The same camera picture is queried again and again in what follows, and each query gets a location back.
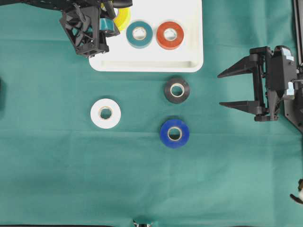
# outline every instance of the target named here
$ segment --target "electrical tape roll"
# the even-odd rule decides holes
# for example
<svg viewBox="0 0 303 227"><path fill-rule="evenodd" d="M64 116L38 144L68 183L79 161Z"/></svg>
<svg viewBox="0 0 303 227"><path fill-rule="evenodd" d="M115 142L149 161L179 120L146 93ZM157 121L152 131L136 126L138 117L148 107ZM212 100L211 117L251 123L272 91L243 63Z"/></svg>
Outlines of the electrical tape roll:
<svg viewBox="0 0 303 227"><path fill-rule="evenodd" d="M173 87L180 87L182 90L182 93L177 96L173 94ZM171 103L180 104L183 103L190 95L190 87L189 84L182 78L172 78L170 79L165 87L164 87L164 94L167 100L169 100Z"/></svg>
<svg viewBox="0 0 303 227"><path fill-rule="evenodd" d="M169 136L169 131L171 129L178 129L180 131L179 139L173 140ZM189 128L181 120L178 119L168 120L161 127L160 139L163 142L163 144L169 148L180 148L185 144L187 144L189 140Z"/></svg>
<svg viewBox="0 0 303 227"><path fill-rule="evenodd" d="M101 18L100 19L100 30L101 31L114 31L115 25L111 19Z"/></svg>
<svg viewBox="0 0 303 227"><path fill-rule="evenodd" d="M141 31L143 36L140 38L135 37L134 35L137 31ZM143 21L133 22L130 26L128 26L126 31L128 42L131 46L138 49L147 47L152 41L152 36L152 27Z"/></svg>
<svg viewBox="0 0 303 227"><path fill-rule="evenodd" d="M101 117L103 109L109 109L111 111L111 116L108 119L103 119ZM121 119L121 110L114 100L108 98L100 99L92 106L90 118L99 128L111 129L119 123Z"/></svg>
<svg viewBox="0 0 303 227"><path fill-rule="evenodd" d="M172 39L167 39L165 36L166 32L173 32L175 33L175 37ZM161 24L157 30L157 42L160 47L165 50L175 50L177 49L184 40L184 31L182 27L172 21L165 22Z"/></svg>
<svg viewBox="0 0 303 227"><path fill-rule="evenodd" d="M118 15L114 19L114 23L119 31L123 31L129 24L131 19L131 11L129 8L118 9Z"/></svg>

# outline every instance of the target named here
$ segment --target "table surface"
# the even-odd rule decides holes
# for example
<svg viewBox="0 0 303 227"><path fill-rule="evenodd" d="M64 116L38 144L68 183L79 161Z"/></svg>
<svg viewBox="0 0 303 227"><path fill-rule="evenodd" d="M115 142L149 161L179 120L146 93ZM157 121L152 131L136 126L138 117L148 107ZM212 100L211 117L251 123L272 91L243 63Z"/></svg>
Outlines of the table surface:
<svg viewBox="0 0 303 227"><path fill-rule="evenodd" d="M249 48L295 51L291 0L204 0L205 63L177 74L189 99L169 103L171 73L94 71L77 56L60 12L0 7L0 224L302 226L297 193L302 136L284 118L219 106L251 100L250 75L217 79ZM113 129L89 112L101 98L122 111ZM175 116L190 140L172 150L159 138Z"/></svg>

